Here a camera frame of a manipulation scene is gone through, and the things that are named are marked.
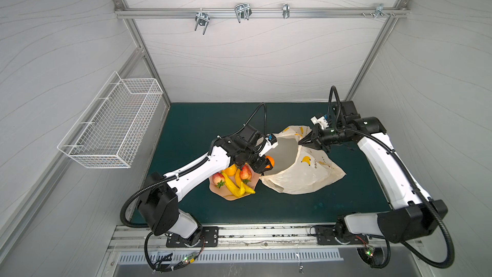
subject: black mounting plate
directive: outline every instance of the black mounting plate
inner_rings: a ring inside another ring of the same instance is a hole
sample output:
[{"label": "black mounting plate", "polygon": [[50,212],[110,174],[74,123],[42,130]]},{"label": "black mounting plate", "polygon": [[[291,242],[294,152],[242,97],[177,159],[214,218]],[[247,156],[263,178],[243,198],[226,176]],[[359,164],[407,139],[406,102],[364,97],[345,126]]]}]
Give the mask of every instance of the black mounting plate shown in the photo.
[{"label": "black mounting plate", "polygon": [[[316,244],[317,245],[343,245],[335,239],[335,235],[333,233],[334,228],[335,228],[335,225],[312,226],[312,229],[314,229],[314,232],[315,232],[315,234],[312,234],[312,235],[316,237]],[[366,242],[368,242],[366,235],[360,234],[359,236],[362,239],[366,239]],[[356,238],[354,236],[354,239],[351,240],[346,245],[360,245],[360,244],[363,244],[363,243],[358,238]]]},{"label": "black mounting plate", "polygon": [[203,244],[202,240],[205,240],[205,247],[217,247],[218,243],[218,227],[203,227],[202,230],[203,238],[200,238],[198,243],[195,246],[187,246],[185,245],[184,239],[177,234],[169,234],[166,241],[167,248],[189,248],[189,247],[201,247]]}]

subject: gray wall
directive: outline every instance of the gray wall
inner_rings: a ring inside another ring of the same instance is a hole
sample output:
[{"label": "gray wall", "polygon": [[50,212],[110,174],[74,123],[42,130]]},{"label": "gray wall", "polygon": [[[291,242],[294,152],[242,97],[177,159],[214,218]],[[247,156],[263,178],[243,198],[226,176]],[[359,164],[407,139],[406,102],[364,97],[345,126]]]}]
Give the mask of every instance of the gray wall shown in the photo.
[{"label": "gray wall", "polygon": [[[136,45],[111,0],[0,0],[0,231],[55,157],[56,146]],[[140,62],[132,77],[149,77]],[[119,207],[138,188],[163,102],[129,170],[72,163],[1,276],[91,276]]]},{"label": "gray wall", "polygon": [[[490,275],[492,0],[410,3],[354,101],[381,119],[410,171],[449,208],[456,261],[434,272]],[[424,243],[444,259],[440,233]]]}]

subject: wire basket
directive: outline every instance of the wire basket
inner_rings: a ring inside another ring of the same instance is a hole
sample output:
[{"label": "wire basket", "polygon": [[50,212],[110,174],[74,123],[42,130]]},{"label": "wire basket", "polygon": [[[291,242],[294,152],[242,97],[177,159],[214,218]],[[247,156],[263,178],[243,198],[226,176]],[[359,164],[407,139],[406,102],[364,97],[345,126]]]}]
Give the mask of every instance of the wire basket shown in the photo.
[{"label": "wire basket", "polygon": [[[122,79],[115,74],[118,81],[110,83],[114,87],[106,83],[98,96],[105,88],[109,94],[96,97],[58,145],[86,168],[130,168],[162,96],[155,78]],[[69,138],[75,140],[67,144]]]}]

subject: plastic bag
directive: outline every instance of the plastic bag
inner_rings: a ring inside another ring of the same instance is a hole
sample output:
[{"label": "plastic bag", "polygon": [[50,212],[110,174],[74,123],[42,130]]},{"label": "plastic bag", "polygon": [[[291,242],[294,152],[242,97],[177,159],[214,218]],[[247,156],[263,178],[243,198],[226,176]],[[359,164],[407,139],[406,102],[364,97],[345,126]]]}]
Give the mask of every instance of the plastic bag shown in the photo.
[{"label": "plastic bag", "polygon": [[332,162],[323,150],[298,145],[311,129],[308,126],[289,126],[275,134],[278,146],[268,151],[275,160],[272,170],[260,179],[279,193],[307,194],[340,180],[345,172]]}]

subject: green table surface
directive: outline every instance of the green table surface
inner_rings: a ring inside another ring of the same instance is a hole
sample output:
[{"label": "green table surface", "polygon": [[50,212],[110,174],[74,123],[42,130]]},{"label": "green table surface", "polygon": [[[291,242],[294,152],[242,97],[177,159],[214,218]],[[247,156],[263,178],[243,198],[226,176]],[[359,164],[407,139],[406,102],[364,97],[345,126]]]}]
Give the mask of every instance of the green table surface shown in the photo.
[{"label": "green table surface", "polygon": [[[202,156],[217,135],[237,131],[255,103],[173,103],[152,159],[149,174],[165,174]],[[326,113],[326,103],[268,103],[267,133],[289,125],[312,127],[310,118]],[[250,124],[263,132],[263,109]],[[329,158],[346,173],[317,192],[289,195],[256,185],[256,194],[227,201],[212,193],[205,180],[180,202],[180,209],[203,224],[335,222],[338,215],[389,210],[374,173],[355,144],[332,145]],[[138,211],[132,220],[144,222]]]}]

